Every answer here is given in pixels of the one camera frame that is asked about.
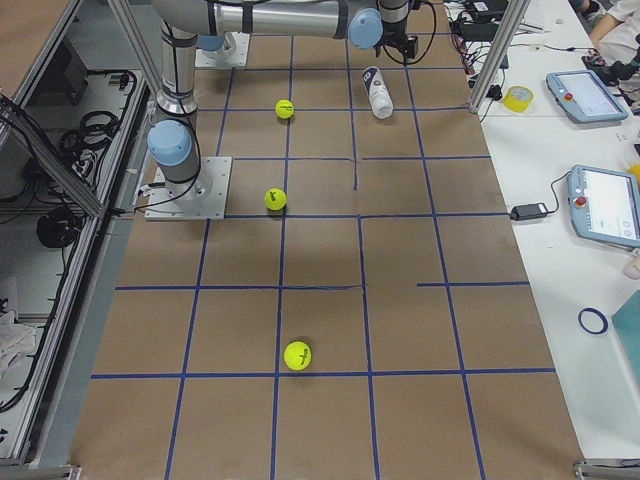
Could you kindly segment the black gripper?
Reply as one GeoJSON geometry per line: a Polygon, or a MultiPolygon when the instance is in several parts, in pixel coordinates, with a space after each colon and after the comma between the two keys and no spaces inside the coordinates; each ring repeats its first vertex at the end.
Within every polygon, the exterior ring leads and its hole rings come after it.
{"type": "Polygon", "coordinates": [[[375,56],[384,53],[396,64],[415,64],[417,62],[418,37],[405,33],[384,32],[381,39],[375,45],[375,56]],[[394,57],[389,49],[395,49],[400,57],[394,57]]]}

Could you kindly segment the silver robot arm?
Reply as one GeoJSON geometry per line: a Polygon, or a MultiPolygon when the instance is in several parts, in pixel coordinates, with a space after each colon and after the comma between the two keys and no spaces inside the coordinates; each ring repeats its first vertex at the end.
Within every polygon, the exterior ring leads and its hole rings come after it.
{"type": "Polygon", "coordinates": [[[209,57],[230,56],[237,49],[234,32],[226,32],[219,36],[199,35],[196,45],[209,57]]]}
{"type": "Polygon", "coordinates": [[[227,33],[283,34],[347,39],[360,49],[392,47],[414,58],[417,42],[407,33],[410,1],[156,1],[162,40],[161,86],[156,102],[164,117],[148,137],[148,146],[171,147],[160,167],[173,201],[192,207],[208,195],[195,121],[196,44],[203,36],[227,33]]]}

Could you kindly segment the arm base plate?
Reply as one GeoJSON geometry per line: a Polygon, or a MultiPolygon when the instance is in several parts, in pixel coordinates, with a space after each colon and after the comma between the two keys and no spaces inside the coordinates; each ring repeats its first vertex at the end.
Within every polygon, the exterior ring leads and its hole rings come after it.
{"type": "Polygon", "coordinates": [[[227,32],[221,36],[201,35],[197,40],[195,67],[204,70],[244,68],[247,63],[250,35],[227,32]]]}
{"type": "Polygon", "coordinates": [[[160,168],[156,169],[154,181],[161,187],[150,192],[151,207],[145,209],[148,221],[223,220],[231,176],[230,156],[202,159],[201,171],[195,185],[187,191],[190,183],[176,185],[166,182],[160,168]]]}

